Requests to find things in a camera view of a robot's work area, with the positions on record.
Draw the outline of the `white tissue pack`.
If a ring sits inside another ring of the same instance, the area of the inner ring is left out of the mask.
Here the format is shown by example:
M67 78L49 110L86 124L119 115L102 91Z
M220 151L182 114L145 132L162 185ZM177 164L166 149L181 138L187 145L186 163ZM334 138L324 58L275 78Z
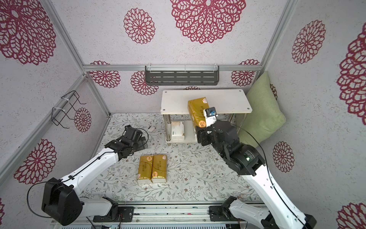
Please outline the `white tissue pack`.
M184 141L185 140L185 127L184 121L173 121L171 126L171 140L172 141Z

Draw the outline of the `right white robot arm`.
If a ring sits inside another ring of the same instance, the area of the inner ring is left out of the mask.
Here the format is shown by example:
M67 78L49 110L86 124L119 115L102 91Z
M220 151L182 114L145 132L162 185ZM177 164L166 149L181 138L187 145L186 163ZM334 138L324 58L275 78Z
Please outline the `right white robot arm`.
M251 145L240 142L235 127L217 121L196 128L197 141L211 145L231 170L243 178L265 204L255 207L229 197L221 206L227 219L242 219L260 229L313 229L316 219L299 210L271 175L266 159Z

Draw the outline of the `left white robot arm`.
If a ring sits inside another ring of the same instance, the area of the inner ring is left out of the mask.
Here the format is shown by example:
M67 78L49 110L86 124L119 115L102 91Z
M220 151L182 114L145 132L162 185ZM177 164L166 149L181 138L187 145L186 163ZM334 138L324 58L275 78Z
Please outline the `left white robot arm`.
M148 140L149 135L144 129L125 126L119 138L107 143L81 167L60 179L51 178L45 183L42 211L63 226L83 217L106 222L119 220L121 216L116 201L108 197L82 198L81 194L106 169L146 149Z

